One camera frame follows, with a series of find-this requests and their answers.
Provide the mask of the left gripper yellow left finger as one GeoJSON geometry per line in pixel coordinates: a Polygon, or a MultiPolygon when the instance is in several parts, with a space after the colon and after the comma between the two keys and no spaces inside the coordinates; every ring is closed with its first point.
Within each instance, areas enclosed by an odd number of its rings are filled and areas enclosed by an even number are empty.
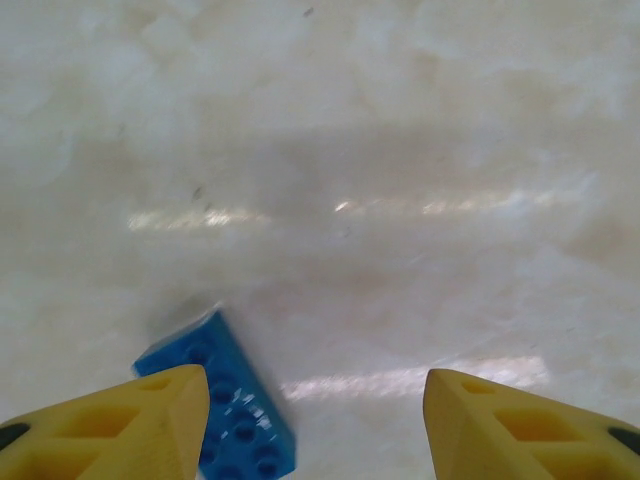
{"type": "Polygon", "coordinates": [[[10,419],[4,479],[194,479],[209,415],[200,365],[183,365],[10,419]]]}

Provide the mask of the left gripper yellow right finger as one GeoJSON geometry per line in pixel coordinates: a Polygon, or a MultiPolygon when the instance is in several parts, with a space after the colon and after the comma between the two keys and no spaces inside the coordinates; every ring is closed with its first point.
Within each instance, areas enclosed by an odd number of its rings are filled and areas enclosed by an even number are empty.
{"type": "Polygon", "coordinates": [[[639,430],[450,369],[429,371],[423,417],[439,479],[636,479],[639,430]]]}

